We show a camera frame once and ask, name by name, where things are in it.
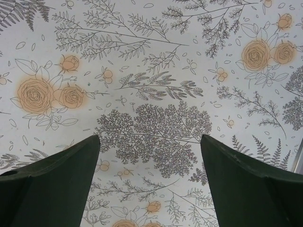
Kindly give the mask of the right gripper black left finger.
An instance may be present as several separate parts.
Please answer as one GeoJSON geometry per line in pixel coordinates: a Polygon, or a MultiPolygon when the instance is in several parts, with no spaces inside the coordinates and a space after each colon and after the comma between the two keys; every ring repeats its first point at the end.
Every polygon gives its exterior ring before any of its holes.
{"type": "Polygon", "coordinates": [[[100,140],[74,146],[0,176],[2,227],[78,227],[86,205],[100,140]]]}

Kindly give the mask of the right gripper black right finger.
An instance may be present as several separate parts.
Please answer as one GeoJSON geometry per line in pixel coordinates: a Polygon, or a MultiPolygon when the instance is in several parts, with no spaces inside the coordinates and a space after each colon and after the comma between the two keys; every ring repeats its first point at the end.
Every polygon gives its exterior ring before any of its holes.
{"type": "Polygon", "coordinates": [[[209,135],[201,153],[221,227],[301,227],[303,176],[258,161],[209,135]]]}

